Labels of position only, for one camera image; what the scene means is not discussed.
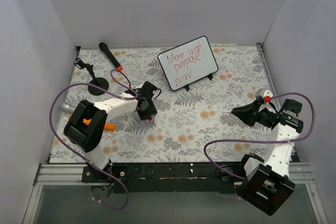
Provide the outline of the black round microphone stand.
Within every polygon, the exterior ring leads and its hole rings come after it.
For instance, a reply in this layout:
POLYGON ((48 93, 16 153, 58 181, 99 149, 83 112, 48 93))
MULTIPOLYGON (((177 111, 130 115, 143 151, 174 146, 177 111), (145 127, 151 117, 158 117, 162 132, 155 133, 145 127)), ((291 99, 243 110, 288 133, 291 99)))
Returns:
MULTIPOLYGON (((80 58, 76 58, 74 65, 78 68, 78 69, 86 69, 90 76, 92 77, 92 80, 89 82, 91 85, 97 86, 100 89, 104 89, 104 90, 108 90, 109 88, 109 83, 105 78, 101 78, 101 77, 96 77, 94 71, 93 71, 93 65, 90 65, 88 63, 84 63, 80 58)), ((95 96, 99 96, 104 94, 104 91, 100 90, 98 88, 92 87, 92 86, 88 86, 88 91, 90 94, 95 95, 95 96)))

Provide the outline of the black framed whiteboard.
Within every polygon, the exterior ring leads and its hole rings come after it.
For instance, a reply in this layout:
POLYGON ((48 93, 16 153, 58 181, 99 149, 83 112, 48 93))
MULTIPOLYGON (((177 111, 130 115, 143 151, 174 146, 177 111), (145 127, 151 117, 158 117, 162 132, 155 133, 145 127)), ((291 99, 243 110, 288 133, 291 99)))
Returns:
POLYGON ((158 54, 158 61, 172 91, 188 86, 219 70, 206 36, 200 36, 184 44, 158 54))

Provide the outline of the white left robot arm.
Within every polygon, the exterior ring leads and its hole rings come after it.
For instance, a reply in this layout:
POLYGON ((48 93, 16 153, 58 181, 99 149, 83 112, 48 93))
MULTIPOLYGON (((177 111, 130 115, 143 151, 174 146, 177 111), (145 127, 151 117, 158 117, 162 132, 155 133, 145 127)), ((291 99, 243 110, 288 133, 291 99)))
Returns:
POLYGON ((64 135, 83 153, 85 160, 95 166, 93 175, 100 182, 111 178, 111 161, 103 152, 100 141, 105 124, 124 114, 137 113, 140 120, 152 120, 157 114, 153 103, 154 94, 159 91, 146 81, 142 87, 126 91, 120 98, 91 103, 81 101, 64 128, 64 135))

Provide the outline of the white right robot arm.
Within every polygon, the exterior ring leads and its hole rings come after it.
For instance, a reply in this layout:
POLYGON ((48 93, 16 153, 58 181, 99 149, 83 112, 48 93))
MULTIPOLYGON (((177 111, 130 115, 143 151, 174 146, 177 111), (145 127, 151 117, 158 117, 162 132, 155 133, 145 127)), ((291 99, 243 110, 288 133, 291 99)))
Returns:
POLYGON ((289 162, 294 148, 293 140, 302 132, 303 122, 298 114, 302 104, 286 99, 280 110, 271 112, 263 108, 262 97, 231 113, 248 126, 259 123, 271 129, 271 139, 275 144, 264 158, 249 153, 243 156, 235 170, 243 180, 236 193, 262 212, 272 216, 291 196, 295 184, 289 179, 289 162))

